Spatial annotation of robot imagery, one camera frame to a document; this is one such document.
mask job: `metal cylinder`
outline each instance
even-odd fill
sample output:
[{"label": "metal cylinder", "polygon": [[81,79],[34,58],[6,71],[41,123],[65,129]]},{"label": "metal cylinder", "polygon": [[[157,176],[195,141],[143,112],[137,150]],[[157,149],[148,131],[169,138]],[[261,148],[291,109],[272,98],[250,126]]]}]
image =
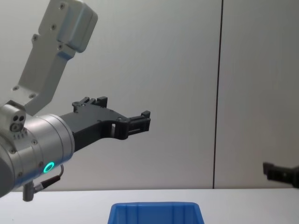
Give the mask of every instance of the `metal cylinder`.
[{"label": "metal cylinder", "polygon": [[24,130],[0,138],[0,197],[69,160],[74,137],[56,115],[28,119]]}]

